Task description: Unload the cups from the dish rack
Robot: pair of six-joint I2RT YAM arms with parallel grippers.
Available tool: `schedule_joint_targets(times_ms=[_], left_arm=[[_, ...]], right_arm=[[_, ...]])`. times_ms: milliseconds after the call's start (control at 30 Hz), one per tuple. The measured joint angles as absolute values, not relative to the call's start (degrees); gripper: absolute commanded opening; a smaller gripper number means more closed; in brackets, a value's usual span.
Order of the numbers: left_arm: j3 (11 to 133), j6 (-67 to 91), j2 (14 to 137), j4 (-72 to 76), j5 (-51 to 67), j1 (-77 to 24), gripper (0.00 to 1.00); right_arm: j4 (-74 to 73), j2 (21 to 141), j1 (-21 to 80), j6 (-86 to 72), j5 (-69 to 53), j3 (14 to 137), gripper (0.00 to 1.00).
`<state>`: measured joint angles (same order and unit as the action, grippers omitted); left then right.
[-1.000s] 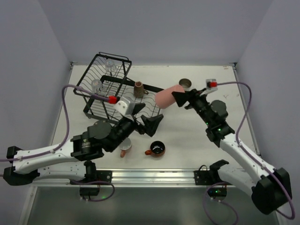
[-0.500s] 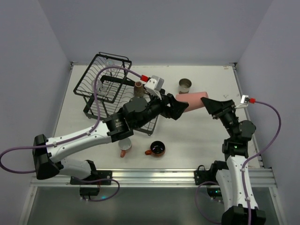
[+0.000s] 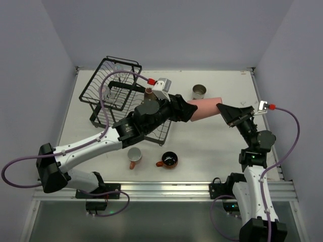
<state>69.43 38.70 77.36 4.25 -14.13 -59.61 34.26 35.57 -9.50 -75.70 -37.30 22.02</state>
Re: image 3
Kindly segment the pink mug white inside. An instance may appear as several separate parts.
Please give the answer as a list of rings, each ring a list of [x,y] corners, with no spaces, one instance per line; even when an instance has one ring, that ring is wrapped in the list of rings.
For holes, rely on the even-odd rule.
[[[128,150],[127,153],[128,159],[130,161],[129,168],[133,170],[135,166],[140,163],[142,159],[142,152],[139,148],[133,147]]]

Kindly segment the white and brown cup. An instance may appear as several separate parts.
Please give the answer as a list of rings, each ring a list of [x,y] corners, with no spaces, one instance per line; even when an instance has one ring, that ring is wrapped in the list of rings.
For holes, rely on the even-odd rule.
[[[201,84],[196,84],[192,87],[192,99],[193,100],[199,100],[203,99],[206,94],[206,87]]]

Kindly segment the tall pink cup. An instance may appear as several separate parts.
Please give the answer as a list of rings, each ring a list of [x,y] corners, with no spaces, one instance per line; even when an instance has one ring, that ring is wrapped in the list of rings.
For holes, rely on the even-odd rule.
[[[222,104],[222,98],[194,99],[187,101],[187,103],[197,106],[197,110],[190,119],[192,122],[195,122],[220,114],[217,104]]]

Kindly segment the brown mug with handle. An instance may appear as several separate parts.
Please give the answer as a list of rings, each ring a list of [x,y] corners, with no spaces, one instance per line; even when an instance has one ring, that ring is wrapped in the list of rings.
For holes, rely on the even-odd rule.
[[[145,89],[145,92],[144,92],[144,100],[155,100],[156,99],[156,96],[155,94],[153,93],[152,89],[151,88],[146,88]]]

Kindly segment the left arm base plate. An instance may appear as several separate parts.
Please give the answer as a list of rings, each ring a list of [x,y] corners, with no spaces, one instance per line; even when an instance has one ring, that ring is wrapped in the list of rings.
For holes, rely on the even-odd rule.
[[[121,190],[120,183],[105,183],[105,188],[97,188],[93,192],[90,192],[91,195],[85,194],[79,190],[76,191],[75,198],[76,199],[119,199],[120,194],[118,191]],[[93,196],[93,194],[102,194],[110,192],[110,194],[104,196]]]

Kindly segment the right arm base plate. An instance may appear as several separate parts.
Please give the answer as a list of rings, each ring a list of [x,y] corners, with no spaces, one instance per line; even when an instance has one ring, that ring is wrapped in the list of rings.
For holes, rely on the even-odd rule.
[[[219,196],[234,196],[232,188],[227,184],[210,183],[208,185],[210,199],[214,200]]]

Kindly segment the red orange mug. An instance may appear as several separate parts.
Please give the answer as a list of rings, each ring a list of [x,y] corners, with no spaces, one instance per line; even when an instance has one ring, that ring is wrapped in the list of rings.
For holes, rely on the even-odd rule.
[[[165,152],[162,157],[161,161],[156,163],[157,167],[163,167],[166,169],[173,169],[178,164],[178,156],[176,153],[172,151]]]

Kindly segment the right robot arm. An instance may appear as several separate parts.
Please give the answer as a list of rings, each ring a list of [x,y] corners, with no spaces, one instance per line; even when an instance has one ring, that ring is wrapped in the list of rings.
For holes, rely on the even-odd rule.
[[[275,135],[268,130],[258,131],[254,123],[257,113],[252,106],[238,108],[219,103],[217,108],[226,124],[236,127],[248,146],[239,155],[242,173],[231,174],[227,182],[241,214],[239,241],[285,241],[287,226],[275,212],[266,175],[267,154],[275,144]]]

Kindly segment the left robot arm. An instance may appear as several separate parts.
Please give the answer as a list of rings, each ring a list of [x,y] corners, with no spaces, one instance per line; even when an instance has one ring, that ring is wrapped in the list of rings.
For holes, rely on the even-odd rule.
[[[186,102],[179,94],[170,99],[144,101],[125,118],[103,132],[70,145],[42,145],[36,161],[40,182],[45,193],[72,188],[86,193],[102,191],[104,182],[98,172],[82,172],[76,166],[104,153],[125,149],[164,122],[187,122],[197,105]]]

